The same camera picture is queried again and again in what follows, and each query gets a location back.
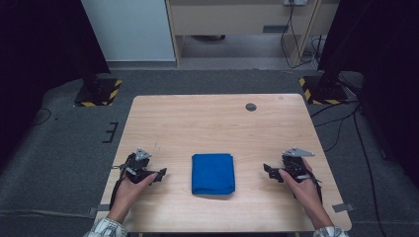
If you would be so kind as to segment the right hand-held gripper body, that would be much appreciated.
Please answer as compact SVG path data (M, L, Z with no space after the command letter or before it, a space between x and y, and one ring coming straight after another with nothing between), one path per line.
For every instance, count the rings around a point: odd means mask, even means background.
M306 169L304 165L302 160L303 156L313 156L313 153L299 149L297 147L283 152L283 170L288 172L298 183L312 177L312 174Z

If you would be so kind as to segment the light wooden desk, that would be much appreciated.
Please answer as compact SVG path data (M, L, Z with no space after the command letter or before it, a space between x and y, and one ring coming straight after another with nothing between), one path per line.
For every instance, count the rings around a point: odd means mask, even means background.
M175 56L183 37L261 35L264 25L288 25L282 42L291 64L302 62L312 36L328 34L341 0L308 0L285 6L284 0L165 0Z

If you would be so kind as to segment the grey tape piece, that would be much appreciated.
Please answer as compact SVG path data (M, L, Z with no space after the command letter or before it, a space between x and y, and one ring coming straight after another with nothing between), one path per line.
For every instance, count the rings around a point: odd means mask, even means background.
M342 212L342 211L350 212L350 211L353 211L353 210L356 209L355 206L352 203L339 203L339 204L334 204L332 206L332 208L333 208L333 210L335 212Z
M110 205L109 204L98 204L96 207L90 207L88 213L90 215L96 215L99 211L109 211Z

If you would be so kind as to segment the white panel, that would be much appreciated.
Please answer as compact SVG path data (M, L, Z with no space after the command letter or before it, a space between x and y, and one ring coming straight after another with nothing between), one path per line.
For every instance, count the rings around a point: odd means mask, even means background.
M165 0L82 0L107 61L174 61Z

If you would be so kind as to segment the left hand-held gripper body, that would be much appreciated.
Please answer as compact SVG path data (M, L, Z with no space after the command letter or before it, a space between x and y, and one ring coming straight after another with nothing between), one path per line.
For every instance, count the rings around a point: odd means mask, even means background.
M138 148L126 158L126 176L132 183L138 184L153 174L153 171L146 169L150 157L149 152Z

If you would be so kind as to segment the blue cloth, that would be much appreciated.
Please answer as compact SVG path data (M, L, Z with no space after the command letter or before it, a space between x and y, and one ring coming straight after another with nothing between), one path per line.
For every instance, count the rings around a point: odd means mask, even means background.
M231 154L195 154L192 157L194 195L228 196L234 191L234 163Z

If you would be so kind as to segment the person's right hand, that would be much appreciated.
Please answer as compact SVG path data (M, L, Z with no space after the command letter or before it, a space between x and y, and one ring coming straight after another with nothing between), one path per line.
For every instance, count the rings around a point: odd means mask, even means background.
M280 171L280 175L298 202L302 205L315 230L333 226L333 222L324 209L316 186L311 179L306 179L298 183L284 170Z

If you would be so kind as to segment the black stand base striped tape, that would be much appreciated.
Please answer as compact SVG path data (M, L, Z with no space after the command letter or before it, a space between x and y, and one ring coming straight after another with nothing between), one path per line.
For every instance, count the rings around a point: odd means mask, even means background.
M347 104L348 97L343 87L321 76L303 76L298 79L303 95L310 105Z
M99 79L95 88L83 85L75 100L75 107L109 106L122 85L119 79Z

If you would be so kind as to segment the grey desk vent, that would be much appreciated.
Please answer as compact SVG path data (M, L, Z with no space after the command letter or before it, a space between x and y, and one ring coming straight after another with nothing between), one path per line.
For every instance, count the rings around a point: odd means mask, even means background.
M263 33L286 33L288 29L288 25L264 25Z

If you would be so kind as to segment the person's left hand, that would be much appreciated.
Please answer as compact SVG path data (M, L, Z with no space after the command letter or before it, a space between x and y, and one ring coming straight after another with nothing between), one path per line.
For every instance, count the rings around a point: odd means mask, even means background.
M130 180L123 180L117 190L114 204L107 217L123 224L131 206L137 201L142 191L153 183L156 174L147 176L141 182L134 184Z

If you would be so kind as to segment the black curtain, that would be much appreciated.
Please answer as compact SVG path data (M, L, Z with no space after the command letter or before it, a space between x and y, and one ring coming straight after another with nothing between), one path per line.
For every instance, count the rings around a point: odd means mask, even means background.
M364 76L384 156L419 184L419 0L340 0L319 68Z
M109 71L81 0L0 0L0 170L44 93Z

